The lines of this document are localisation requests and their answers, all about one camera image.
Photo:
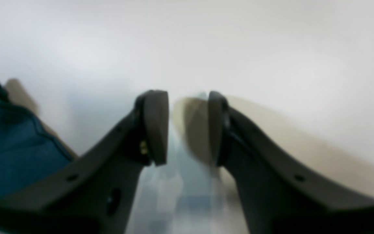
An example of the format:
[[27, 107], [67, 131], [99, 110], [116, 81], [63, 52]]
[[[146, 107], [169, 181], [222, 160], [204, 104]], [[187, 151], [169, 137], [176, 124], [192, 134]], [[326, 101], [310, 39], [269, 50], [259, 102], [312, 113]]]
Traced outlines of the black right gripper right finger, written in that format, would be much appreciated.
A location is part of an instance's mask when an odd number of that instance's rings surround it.
[[374, 198], [298, 162], [219, 92], [208, 117], [214, 163], [233, 177], [251, 234], [374, 234]]

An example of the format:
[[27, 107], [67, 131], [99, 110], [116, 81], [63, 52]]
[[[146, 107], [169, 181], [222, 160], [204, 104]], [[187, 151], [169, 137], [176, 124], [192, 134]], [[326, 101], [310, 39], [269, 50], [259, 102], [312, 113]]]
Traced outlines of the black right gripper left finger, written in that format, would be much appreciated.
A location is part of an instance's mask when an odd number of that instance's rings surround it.
[[0, 230], [10, 234], [123, 234], [146, 166], [165, 165], [168, 93], [139, 95], [132, 111], [85, 155], [0, 198]]

